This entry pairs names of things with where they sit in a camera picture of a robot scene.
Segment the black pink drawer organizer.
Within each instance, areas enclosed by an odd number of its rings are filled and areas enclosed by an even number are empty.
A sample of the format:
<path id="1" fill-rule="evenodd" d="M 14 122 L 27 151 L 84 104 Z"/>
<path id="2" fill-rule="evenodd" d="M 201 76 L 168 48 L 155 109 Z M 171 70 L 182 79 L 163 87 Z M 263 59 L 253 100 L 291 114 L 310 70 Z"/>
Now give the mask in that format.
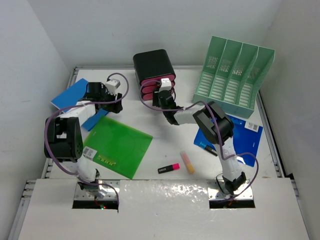
<path id="1" fill-rule="evenodd" d="M 136 53 L 133 56 L 133 66 L 139 87 L 143 85 L 140 96 L 143 100 L 153 99 L 153 91 L 158 88 L 156 82 L 168 78 L 171 81 L 171 92 L 174 93 L 176 73 L 165 49 L 157 49 Z"/>

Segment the blue black marker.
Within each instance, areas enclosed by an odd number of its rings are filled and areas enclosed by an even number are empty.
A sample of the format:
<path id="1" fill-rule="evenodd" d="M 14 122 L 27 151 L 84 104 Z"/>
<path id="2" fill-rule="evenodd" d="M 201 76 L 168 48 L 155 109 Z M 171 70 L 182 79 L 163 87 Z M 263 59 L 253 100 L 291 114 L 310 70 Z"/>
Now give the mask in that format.
<path id="1" fill-rule="evenodd" d="M 212 148 L 211 146 L 209 146 L 208 144 L 205 144 L 205 143 L 200 143 L 199 146 L 204 149 L 205 151 L 207 151 L 208 153 L 214 155 L 214 156 L 218 156 L 216 150 L 214 148 Z"/>

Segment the pink black highlighter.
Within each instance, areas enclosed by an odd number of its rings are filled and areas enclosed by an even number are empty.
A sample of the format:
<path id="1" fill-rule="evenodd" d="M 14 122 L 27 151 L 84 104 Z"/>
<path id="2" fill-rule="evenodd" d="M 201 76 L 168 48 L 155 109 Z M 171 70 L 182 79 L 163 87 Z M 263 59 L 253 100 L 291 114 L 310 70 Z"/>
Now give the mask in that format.
<path id="1" fill-rule="evenodd" d="M 175 164 L 171 164 L 171 165 L 167 165 L 161 168 L 157 169 L 158 174 L 163 174 L 163 173 L 168 173 L 168 172 L 172 172 L 172 171 L 176 171 L 180 169 L 180 164 L 179 163 L 175 163 Z"/>

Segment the orange pink highlighter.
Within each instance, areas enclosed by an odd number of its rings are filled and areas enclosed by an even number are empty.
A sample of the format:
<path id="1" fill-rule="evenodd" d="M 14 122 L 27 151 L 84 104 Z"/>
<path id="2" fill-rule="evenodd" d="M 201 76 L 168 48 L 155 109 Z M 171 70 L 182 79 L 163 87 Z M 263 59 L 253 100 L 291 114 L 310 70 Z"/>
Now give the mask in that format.
<path id="1" fill-rule="evenodd" d="M 182 158 L 182 161 L 185 164 L 185 167 L 186 167 L 188 173 L 191 174 L 191 175 L 194 174 L 195 173 L 195 169 L 194 169 L 193 165 L 191 164 L 190 159 L 189 159 L 188 155 L 186 154 L 186 152 L 185 151 L 181 151 L 180 152 L 180 156 Z"/>

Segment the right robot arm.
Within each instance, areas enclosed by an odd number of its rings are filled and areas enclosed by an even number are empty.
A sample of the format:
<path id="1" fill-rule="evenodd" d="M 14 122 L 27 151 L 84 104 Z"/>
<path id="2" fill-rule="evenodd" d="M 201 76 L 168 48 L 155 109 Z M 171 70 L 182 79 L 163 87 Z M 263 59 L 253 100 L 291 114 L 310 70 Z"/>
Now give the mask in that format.
<path id="1" fill-rule="evenodd" d="M 234 149 L 234 123 L 213 101 L 202 109 L 183 109 L 178 106 L 169 90 L 155 90 L 152 105 L 159 107 L 172 125 L 196 124 L 203 136 L 214 145 L 222 166 L 222 178 L 227 193 L 234 192 L 245 183 L 246 175 L 240 167 Z"/>

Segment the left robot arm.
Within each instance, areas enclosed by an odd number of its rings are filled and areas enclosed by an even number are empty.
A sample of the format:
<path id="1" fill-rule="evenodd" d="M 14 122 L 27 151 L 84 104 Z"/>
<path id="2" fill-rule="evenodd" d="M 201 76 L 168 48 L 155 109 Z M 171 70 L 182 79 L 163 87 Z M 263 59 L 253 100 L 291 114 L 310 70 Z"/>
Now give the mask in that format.
<path id="1" fill-rule="evenodd" d="M 65 173 L 80 180 L 82 189 L 97 191 L 99 171 L 90 166 L 84 145 L 81 126 L 98 116 L 100 110 L 118 114 L 123 110 L 123 95 L 117 92 L 119 80 L 109 79 L 105 83 L 87 82 L 77 94 L 66 90 L 62 104 L 45 121 L 44 154 L 51 158 Z"/>

